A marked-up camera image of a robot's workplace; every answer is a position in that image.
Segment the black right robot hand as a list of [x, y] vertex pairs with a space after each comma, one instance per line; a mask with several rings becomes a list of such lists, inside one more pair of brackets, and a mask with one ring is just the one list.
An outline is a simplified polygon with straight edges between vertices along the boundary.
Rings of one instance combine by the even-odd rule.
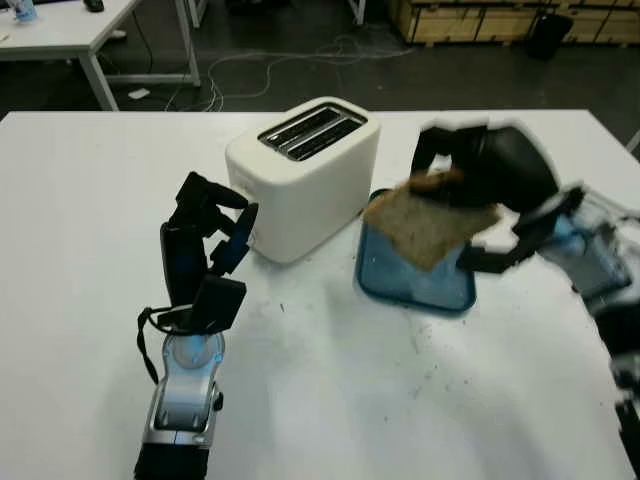
[[501, 204], [516, 213], [529, 212], [559, 192], [545, 156], [514, 125], [422, 130], [410, 189], [455, 207]]

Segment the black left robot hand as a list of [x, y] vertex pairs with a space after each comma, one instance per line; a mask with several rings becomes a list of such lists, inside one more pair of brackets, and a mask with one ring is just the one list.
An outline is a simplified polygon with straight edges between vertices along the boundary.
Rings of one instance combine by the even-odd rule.
[[259, 205], [190, 172], [160, 227], [165, 283], [173, 306], [191, 304], [204, 276], [229, 274], [249, 251]]

